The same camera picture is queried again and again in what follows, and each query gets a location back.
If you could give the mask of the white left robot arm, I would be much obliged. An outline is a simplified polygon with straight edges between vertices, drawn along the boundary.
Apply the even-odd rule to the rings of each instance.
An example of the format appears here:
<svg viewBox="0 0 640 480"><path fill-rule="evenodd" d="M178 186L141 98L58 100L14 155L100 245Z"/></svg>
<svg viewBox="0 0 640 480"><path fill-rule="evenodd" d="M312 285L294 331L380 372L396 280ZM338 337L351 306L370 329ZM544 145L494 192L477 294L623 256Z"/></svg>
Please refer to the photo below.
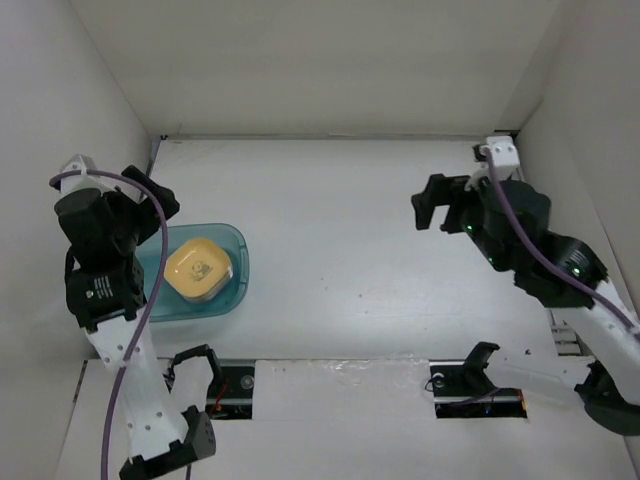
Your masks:
<svg viewBox="0 0 640 480"><path fill-rule="evenodd" d="M54 206L70 246L64 282L69 311L115 378L105 414L101 478L109 476L115 411L122 410L128 458L122 479L157 479L190 470L217 450L205 407L222 387L223 373L206 344L175 355L169 366L157 357L151 313L163 281L158 273L144 291L144 269L135 252L154 234L161 238L159 270L169 256L167 221L180 204L174 193L130 165L119 174L72 157L49 184L60 197Z"/></svg>

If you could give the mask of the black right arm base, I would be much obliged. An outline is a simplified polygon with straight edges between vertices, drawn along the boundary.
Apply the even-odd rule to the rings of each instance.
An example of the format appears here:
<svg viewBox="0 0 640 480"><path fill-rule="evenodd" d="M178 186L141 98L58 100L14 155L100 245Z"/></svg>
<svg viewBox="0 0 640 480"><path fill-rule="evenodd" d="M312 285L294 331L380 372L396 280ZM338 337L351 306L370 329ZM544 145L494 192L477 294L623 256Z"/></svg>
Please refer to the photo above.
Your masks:
<svg viewBox="0 0 640 480"><path fill-rule="evenodd" d="M485 373L498 350L495 343L479 342L464 359L429 361L424 390L433 395L437 419L528 418L522 392L496 387Z"/></svg>

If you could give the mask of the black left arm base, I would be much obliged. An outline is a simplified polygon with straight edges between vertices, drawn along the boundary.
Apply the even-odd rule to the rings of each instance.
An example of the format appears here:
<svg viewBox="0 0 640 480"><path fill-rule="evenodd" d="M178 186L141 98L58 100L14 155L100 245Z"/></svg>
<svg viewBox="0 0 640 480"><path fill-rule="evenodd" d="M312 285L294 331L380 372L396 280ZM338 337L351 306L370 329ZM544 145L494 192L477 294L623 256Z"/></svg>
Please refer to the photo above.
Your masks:
<svg viewBox="0 0 640 480"><path fill-rule="evenodd" d="M225 360L222 378L207 393L206 411L211 420L251 420L255 387L255 362Z"/></svg>

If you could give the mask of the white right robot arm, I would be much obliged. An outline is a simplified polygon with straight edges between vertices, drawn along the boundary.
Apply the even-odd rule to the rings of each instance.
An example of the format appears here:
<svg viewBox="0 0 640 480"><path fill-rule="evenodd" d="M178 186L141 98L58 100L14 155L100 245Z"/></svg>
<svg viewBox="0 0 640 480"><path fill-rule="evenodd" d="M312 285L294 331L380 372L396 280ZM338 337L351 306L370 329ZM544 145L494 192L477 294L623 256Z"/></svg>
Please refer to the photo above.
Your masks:
<svg viewBox="0 0 640 480"><path fill-rule="evenodd" d="M516 181L434 174L409 204L386 184L246 190L249 286L224 314L156 317L171 352L224 358L444 356L479 402L508 388L581 404L639 432L639 328L582 242L548 230L549 199Z"/></svg>

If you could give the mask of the yellow panda plate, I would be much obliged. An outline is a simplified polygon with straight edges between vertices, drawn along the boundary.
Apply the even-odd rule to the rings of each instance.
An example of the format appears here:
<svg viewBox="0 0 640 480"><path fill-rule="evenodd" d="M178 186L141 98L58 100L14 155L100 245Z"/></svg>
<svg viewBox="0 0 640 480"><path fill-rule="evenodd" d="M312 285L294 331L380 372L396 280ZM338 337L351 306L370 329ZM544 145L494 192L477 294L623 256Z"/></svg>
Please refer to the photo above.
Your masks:
<svg viewBox="0 0 640 480"><path fill-rule="evenodd" d="M229 255L212 240L187 240L167 259L165 281L186 301L212 300L233 278Z"/></svg>

